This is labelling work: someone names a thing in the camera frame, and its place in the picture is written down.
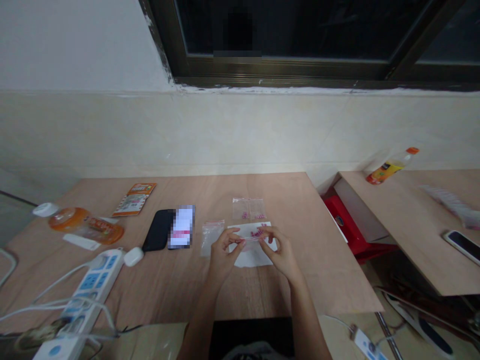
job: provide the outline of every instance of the orange bottle cap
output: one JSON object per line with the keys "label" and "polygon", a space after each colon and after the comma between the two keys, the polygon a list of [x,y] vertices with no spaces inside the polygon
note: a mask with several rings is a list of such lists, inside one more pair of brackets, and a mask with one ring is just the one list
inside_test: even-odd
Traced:
{"label": "orange bottle cap", "polygon": [[410,154],[416,154],[418,153],[420,150],[418,150],[416,147],[409,147],[406,152],[407,153],[410,153]]}

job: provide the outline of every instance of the wooden table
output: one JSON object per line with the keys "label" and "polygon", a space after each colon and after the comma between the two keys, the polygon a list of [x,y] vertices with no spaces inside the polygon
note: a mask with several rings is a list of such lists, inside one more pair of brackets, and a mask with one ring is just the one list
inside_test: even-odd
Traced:
{"label": "wooden table", "polygon": [[480,231],[463,228],[418,187],[443,188],[480,210],[480,170],[401,171],[382,185],[369,184],[357,171],[340,175],[440,295],[480,294],[480,266],[441,237],[457,230],[480,245]]}
{"label": "wooden table", "polygon": [[[57,201],[109,216],[135,183],[157,183],[141,213],[124,217],[125,234],[117,243],[91,252],[62,240],[44,219],[34,220],[7,248],[19,258],[18,268],[0,292],[0,309],[9,313],[27,306],[54,280],[108,249],[141,247],[157,210],[195,205],[190,249],[145,254],[134,267],[124,266],[107,299],[119,329],[140,324],[189,320],[209,259],[200,257],[202,224],[232,219],[233,197],[264,198],[266,220],[291,237],[319,314],[382,311],[383,307],[355,261],[310,179],[304,172],[256,175],[83,179]],[[85,271],[55,287],[44,302],[69,297]],[[252,319],[286,316],[290,291],[273,266],[234,268],[217,301],[216,318]],[[58,312],[29,312],[0,323],[0,330],[20,331],[52,321]],[[97,324],[104,324],[103,315]]]}

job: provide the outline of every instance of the white power strip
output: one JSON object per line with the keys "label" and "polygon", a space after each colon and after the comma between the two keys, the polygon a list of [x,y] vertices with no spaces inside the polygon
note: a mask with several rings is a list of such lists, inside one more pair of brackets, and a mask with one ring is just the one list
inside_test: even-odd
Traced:
{"label": "white power strip", "polygon": [[351,336],[355,345],[358,346],[360,351],[369,360],[388,360],[380,349],[375,348],[375,344],[370,341],[367,335],[359,328],[354,329],[354,333]]}
{"label": "white power strip", "polygon": [[[73,293],[74,298],[90,298],[104,303],[124,264],[125,253],[119,249],[102,252],[104,260],[98,268],[90,269]],[[63,330],[68,335],[60,335],[44,342],[33,360],[77,360],[85,346],[84,337],[74,334],[89,334],[94,327],[101,308],[82,300],[71,300],[61,313],[61,318],[70,320]]]}

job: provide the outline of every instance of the window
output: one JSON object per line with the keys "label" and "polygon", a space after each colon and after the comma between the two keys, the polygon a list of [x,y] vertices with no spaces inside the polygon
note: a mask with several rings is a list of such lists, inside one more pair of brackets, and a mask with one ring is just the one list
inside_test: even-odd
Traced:
{"label": "window", "polygon": [[480,89],[480,0],[140,3],[177,83]]}

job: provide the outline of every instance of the phone on table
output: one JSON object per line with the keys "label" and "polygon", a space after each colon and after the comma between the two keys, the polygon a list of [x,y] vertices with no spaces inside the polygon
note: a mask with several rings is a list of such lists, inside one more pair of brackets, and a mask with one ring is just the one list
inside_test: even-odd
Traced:
{"label": "phone on table", "polygon": [[195,224],[195,205],[181,206],[178,209],[159,210],[143,243],[143,252],[187,249],[192,243]]}
{"label": "phone on table", "polygon": [[475,264],[480,266],[480,246],[458,231],[449,231],[443,238]]}

